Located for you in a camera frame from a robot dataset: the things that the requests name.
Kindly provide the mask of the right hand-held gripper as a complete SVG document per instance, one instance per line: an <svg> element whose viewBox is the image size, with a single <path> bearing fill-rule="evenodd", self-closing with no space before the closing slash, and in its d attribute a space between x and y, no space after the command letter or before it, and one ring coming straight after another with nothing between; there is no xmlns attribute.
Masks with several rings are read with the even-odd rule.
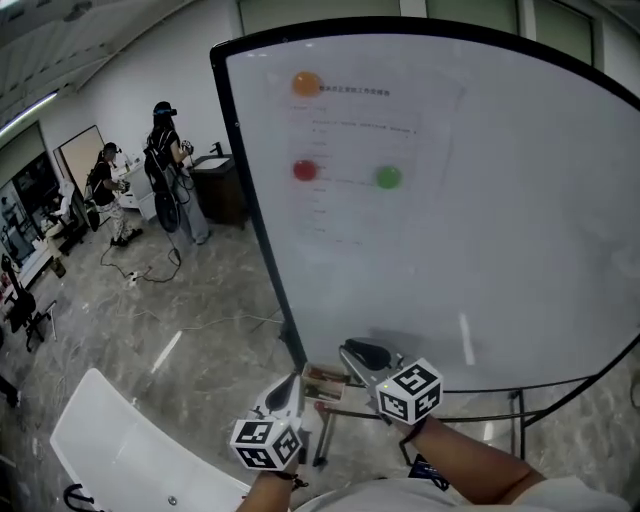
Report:
<svg viewBox="0 0 640 512"><path fill-rule="evenodd" d="M339 356L365 386L377 411L389 419L413 426L441 404L441 373L389 341L350 338L339 348Z"/></svg>

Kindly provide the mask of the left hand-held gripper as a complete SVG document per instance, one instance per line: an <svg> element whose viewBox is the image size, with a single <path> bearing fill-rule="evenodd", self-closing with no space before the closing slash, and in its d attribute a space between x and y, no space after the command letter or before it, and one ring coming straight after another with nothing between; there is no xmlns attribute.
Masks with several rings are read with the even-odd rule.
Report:
<svg viewBox="0 0 640 512"><path fill-rule="evenodd" d="M305 383L292 372L262 391L244 419L236 421L230 447L243 466L284 471L303 448L299 432L305 409Z"/></svg>

